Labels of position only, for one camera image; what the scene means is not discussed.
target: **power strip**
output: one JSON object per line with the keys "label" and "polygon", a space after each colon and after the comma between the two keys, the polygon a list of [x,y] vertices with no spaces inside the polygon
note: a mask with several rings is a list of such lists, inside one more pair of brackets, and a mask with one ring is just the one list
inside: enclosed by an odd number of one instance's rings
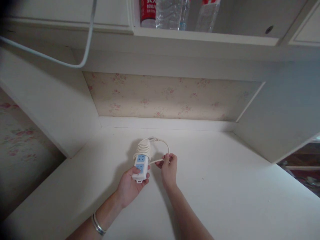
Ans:
{"label": "power strip", "polygon": [[155,137],[149,137],[145,138],[142,141],[139,142],[138,147],[137,147],[137,152],[133,155],[133,160],[134,166],[138,169],[140,169],[140,173],[133,174],[132,179],[136,180],[137,183],[142,183],[144,180],[147,179],[147,173],[148,173],[148,165],[163,161],[163,159],[155,160],[153,162],[150,162],[151,160],[151,145],[150,142],[156,142],[156,141],[161,141],[164,142],[167,147],[168,147],[168,153],[170,153],[170,148],[168,144],[158,138]]}
{"label": "power strip", "polygon": [[136,157],[134,166],[140,170],[140,173],[133,174],[132,179],[136,180],[137,183],[142,183],[143,180],[146,180],[147,179],[147,172],[148,172],[148,165],[149,165],[148,156],[139,154]]}

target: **white cable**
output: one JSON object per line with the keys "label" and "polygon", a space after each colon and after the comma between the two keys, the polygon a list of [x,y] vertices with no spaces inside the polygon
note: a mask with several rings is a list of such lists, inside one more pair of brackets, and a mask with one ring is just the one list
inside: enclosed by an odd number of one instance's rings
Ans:
{"label": "white cable", "polygon": [[[155,137],[149,137],[149,138],[145,138],[145,139],[143,139],[143,140],[141,140],[139,142],[138,147],[137,147],[137,152],[133,155],[133,160],[135,160],[138,155],[146,155],[149,159],[151,159],[150,142],[157,142],[157,141],[164,142],[167,145],[168,154],[169,154],[170,153],[170,148],[169,148],[168,144],[165,141],[163,141],[161,139],[158,139],[158,138],[155,138]],[[163,160],[164,159],[161,158],[161,159],[149,162],[149,165],[152,164],[152,163],[155,163],[155,162],[163,161]]]}
{"label": "white cable", "polygon": [[88,55],[89,55],[89,49],[90,49],[90,43],[91,43],[92,31],[93,31],[93,20],[94,20],[94,16],[95,16],[95,13],[96,13],[96,7],[97,7],[97,0],[93,0],[92,11],[91,11],[91,19],[90,19],[90,27],[89,27],[89,33],[88,33],[88,39],[87,39],[87,45],[86,45],[86,49],[84,51],[83,59],[82,59],[81,63],[78,64],[78,65],[62,62],[60,60],[57,60],[57,59],[55,59],[53,57],[50,57],[48,55],[45,55],[45,54],[40,53],[38,51],[35,51],[35,50],[31,49],[31,48],[25,47],[25,46],[23,46],[23,45],[21,45],[19,43],[11,41],[11,40],[9,40],[9,39],[7,39],[5,37],[2,37],[2,36],[0,36],[0,40],[4,41],[5,43],[10,44],[10,45],[12,45],[14,47],[20,48],[20,49],[22,49],[24,51],[27,51],[27,52],[32,53],[34,55],[37,55],[39,57],[43,57],[45,59],[48,59],[48,60],[51,60],[53,62],[59,63],[59,64],[61,64],[63,66],[70,67],[70,68],[82,68],[86,64],[87,59],[88,59]]}

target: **cabinet door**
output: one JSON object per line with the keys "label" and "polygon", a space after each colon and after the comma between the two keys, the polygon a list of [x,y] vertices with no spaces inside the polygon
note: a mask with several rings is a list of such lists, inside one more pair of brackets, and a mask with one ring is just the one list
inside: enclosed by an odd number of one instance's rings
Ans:
{"label": "cabinet door", "polygon": [[289,44],[320,47],[320,0],[315,3]]}
{"label": "cabinet door", "polygon": [[[24,0],[11,13],[13,21],[52,26],[87,27],[93,0]],[[95,28],[132,31],[128,0],[98,0]]]}

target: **silver bracelet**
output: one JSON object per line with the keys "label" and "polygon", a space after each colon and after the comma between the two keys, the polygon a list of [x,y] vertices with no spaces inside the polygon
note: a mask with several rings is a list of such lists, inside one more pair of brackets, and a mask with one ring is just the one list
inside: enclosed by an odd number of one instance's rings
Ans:
{"label": "silver bracelet", "polygon": [[92,218],[93,226],[95,227],[95,229],[97,230],[97,232],[98,232],[101,236],[105,235],[107,231],[103,230],[103,229],[100,227],[100,225],[99,225],[99,223],[98,223],[98,221],[97,221],[97,218],[96,218],[96,212],[94,212],[94,214],[92,215],[91,218]]}

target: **pink flower pattern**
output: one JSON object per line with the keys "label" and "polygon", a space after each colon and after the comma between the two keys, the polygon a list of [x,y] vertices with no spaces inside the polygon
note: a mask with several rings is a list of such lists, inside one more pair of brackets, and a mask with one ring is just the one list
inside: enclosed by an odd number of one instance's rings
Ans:
{"label": "pink flower pattern", "polygon": [[197,81],[198,88],[206,88],[210,84],[211,80],[201,78],[200,81]]}
{"label": "pink flower pattern", "polygon": [[0,167],[5,174],[3,206],[20,199],[26,186],[65,157],[19,106],[0,88]]}
{"label": "pink flower pattern", "polygon": [[100,116],[235,121],[260,86],[249,81],[83,74]]}

